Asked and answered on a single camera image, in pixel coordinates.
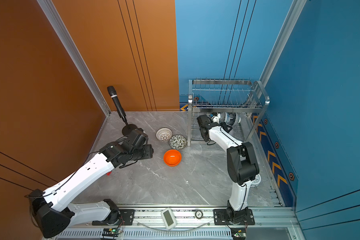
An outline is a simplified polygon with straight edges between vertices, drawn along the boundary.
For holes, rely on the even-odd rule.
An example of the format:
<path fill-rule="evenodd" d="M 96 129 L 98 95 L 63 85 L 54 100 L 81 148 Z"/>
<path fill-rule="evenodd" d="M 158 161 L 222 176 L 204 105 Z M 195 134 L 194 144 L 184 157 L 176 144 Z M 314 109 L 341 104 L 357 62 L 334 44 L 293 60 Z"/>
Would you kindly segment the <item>orange bowl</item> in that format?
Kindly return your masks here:
<path fill-rule="evenodd" d="M 178 150 L 168 150 L 163 156 L 163 161 L 170 167 L 179 165 L 181 160 L 182 154 Z"/>

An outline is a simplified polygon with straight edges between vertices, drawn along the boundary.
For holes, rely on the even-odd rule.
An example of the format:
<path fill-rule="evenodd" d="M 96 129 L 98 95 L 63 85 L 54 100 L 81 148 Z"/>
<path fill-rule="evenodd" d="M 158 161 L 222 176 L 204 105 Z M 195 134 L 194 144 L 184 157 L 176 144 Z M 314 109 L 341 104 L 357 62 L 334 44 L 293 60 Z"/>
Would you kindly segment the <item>dark flower-shaped bowl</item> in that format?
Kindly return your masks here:
<path fill-rule="evenodd" d="M 239 124 L 240 124 L 240 122 L 241 122 L 241 117 L 240 117 L 240 115 L 239 115 L 238 113 L 235 113 L 234 115 L 235 115 L 235 116 L 234 116 L 233 126 L 236 126 L 236 125 L 239 125 Z"/>

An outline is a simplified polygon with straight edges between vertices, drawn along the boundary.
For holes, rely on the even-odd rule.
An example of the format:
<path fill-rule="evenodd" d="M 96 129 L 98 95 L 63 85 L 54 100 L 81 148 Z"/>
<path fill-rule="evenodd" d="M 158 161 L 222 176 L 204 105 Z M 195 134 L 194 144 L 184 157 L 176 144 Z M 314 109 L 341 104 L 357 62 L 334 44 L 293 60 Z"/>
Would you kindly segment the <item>lavender bowl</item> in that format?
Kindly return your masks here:
<path fill-rule="evenodd" d="M 225 114 L 222 113 L 213 113 L 211 119 L 214 123 L 223 123 L 225 122 Z"/>

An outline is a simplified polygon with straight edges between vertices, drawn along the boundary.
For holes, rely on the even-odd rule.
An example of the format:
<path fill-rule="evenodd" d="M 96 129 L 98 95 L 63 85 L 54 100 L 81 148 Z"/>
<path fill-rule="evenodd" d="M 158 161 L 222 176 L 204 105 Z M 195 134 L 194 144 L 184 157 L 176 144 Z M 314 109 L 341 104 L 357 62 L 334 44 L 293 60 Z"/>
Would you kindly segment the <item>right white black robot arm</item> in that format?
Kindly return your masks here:
<path fill-rule="evenodd" d="M 233 225 L 254 225 L 252 210 L 248 208 L 250 187 L 260 168 L 253 145 L 230 135 L 232 126 L 225 122 L 213 122 L 210 116 L 201 115 L 197 122 L 203 140 L 215 142 L 227 154 L 227 171 L 233 182 L 228 200 L 225 222 Z"/>

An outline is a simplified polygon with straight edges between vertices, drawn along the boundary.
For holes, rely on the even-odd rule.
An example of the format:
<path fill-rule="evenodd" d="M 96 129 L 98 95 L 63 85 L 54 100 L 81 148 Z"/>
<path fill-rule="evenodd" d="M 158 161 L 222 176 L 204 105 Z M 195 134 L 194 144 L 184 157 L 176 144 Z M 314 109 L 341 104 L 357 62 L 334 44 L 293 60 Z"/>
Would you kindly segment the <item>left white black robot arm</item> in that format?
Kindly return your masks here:
<path fill-rule="evenodd" d="M 26 195 L 35 225 L 46 239 L 53 238 L 66 228 L 93 223 L 120 226 L 123 217 L 119 207 L 110 199 L 97 203 L 75 204 L 73 200 L 100 177 L 115 168 L 126 168 L 140 160 L 153 157 L 149 137 L 139 128 L 102 147 L 78 170 L 52 187 L 33 190 Z"/>

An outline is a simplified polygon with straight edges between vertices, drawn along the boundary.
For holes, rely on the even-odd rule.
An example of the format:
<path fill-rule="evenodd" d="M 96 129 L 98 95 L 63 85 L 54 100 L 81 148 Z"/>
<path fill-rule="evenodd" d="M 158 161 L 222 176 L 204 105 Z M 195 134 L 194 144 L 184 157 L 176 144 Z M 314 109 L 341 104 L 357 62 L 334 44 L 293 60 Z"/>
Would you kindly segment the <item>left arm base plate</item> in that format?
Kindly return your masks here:
<path fill-rule="evenodd" d="M 93 226 L 131 226 L 135 215 L 134 209 L 112 210 L 103 221 L 92 221 Z"/>

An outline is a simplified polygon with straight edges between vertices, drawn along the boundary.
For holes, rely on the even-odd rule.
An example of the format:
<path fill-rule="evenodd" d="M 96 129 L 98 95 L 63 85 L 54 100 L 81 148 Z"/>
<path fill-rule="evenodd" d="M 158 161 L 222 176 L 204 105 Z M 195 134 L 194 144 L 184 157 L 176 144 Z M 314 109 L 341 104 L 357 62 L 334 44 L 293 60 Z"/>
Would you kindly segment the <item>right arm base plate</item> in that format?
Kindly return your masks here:
<path fill-rule="evenodd" d="M 251 209 L 245 208 L 241 211 L 232 211 L 231 209 L 214 209 L 214 223 L 217 226 L 222 225 L 255 225 L 255 217 Z"/>

